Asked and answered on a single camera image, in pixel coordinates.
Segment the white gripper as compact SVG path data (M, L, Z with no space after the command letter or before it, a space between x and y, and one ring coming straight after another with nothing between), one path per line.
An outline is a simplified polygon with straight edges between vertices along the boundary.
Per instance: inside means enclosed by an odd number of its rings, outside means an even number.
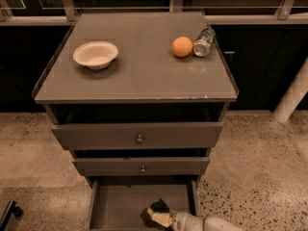
M189 213L177 212L171 218L169 213L153 213L153 221L174 231L203 231L204 220Z

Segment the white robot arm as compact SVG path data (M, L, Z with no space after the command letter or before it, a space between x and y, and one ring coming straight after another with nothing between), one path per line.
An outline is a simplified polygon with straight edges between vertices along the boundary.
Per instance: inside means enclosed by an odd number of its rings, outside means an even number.
M147 210L151 219L173 231L243 231L233 223L217 217L200 218L184 212L158 213Z

